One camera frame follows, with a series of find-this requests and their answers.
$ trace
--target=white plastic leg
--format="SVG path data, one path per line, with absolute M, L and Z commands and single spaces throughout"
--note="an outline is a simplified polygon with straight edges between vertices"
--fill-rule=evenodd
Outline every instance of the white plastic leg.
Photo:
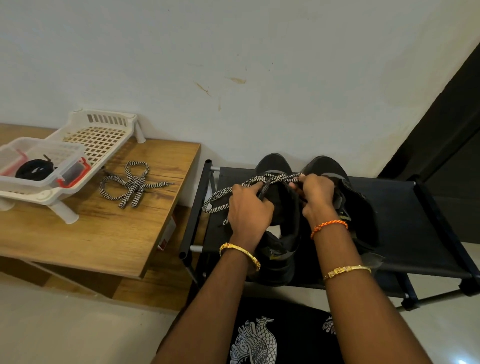
M 53 204 L 48 205 L 48 207 L 50 207 L 51 210 L 60 216 L 67 224 L 73 224 L 78 220 L 78 215 L 61 201 L 55 201 Z
M 137 138 L 137 143 L 145 143 L 144 133 L 142 132 L 142 129 L 140 129 L 138 121 L 135 123 L 135 137 Z
M 0 198 L 0 211 L 10 210 L 14 206 L 15 206 L 15 202 L 13 202 L 12 200 Z

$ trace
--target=person's left hand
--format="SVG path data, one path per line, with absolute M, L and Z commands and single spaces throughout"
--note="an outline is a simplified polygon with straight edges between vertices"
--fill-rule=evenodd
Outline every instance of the person's left hand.
M 258 191 L 263 183 L 245 188 L 239 184 L 232 187 L 229 199 L 228 220 L 233 230 L 230 242 L 253 253 L 263 233 L 272 222 L 273 204 L 264 198 L 260 201 Z

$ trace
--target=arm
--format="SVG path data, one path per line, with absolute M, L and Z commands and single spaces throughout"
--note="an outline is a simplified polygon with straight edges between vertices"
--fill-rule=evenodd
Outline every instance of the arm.
M 314 174 L 301 175 L 308 203 L 303 209 L 310 227 L 338 219 L 332 206 L 333 182 Z M 361 265 L 347 229 L 325 226 L 314 236 L 322 275 L 337 267 Z M 431 364 L 406 322 L 367 270 L 339 274 L 325 282 L 342 356 L 347 364 Z
M 252 253 L 272 221 L 273 205 L 250 188 L 234 185 L 228 219 L 233 230 L 230 243 Z M 152 364 L 208 363 L 227 360 L 250 258 L 235 249 L 225 249 L 212 274 L 187 308 L 153 359 Z

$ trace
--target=table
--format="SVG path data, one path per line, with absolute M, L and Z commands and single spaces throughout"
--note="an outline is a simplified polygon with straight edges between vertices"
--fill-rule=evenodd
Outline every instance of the table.
M 45 138 L 53 130 L 0 124 L 0 144 L 20 136 Z M 200 144 L 148 139 L 138 144 L 130 139 L 105 165 L 106 170 L 124 176 L 130 160 L 150 166 L 147 182 L 173 182 L 164 188 L 146 190 L 139 206 L 118 207 L 98 193 L 103 172 L 94 176 L 64 203 L 79 214 L 74 224 L 65 224 L 46 206 L 16 202 L 0 212 L 0 256 L 19 259 L 51 274 L 59 275 L 88 289 L 104 290 L 121 277 L 140 279 L 156 249 Z M 132 167 L 138 175 L 142 166 Z M 108 182 L 107 191 L 120 195 L 125 189 Z
M 195 233 L 195 214 L 203 204 L 208 186 L 216 190 L 213 172 L 218 171 L 218 189 L 242 183 L 253 176 L 253 170 L 216 168 L 207 160 L 200 179 L 192 215 L 180 247 L 183 260 L 193 280 L 200 285 L 218 261 L 218 249 L 232 234 L 229 225 L 222 226 L 228 211 L 210 215 L 203 246 L 191 247 Z M 375 278 L 391 297 L 404 298 L 402 308 L 411 310 L 422 304 L 480 293 L 480 272 L 443 218 L 426 188 L 415 181 L 393 181 L 350 177 L 354 189 L 363 193 L 372 204 L 378 222 L 379 245 L 374 253 L 385 257 Z M 228 195 L 213 207 L 228 202 Z M 197 269 L 190 267 L 192 251 L 201 251 Z M 295 254 L 296 272 L 289 285 L 324 289 L 320 267 L 311 242 L 300 243 Z M 458 290 L 417 299 L 407 273 L 460 278 Z

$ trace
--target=forearm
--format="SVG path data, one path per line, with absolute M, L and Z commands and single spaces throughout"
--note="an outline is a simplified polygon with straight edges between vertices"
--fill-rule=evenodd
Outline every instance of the forearm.
M 248 264 L 245 254 L 234 249 L 224 250 L 153 364 L 226 362 Z
M 318 223 L 338 219 L 332 208 L 319 209 L 316 216 Z M 322 275 L 362 264 L 343 225 L 327 225 L 314 239 Z M 325 287 L 345 363 L 431 363 L 367 270 L 339 274 Z

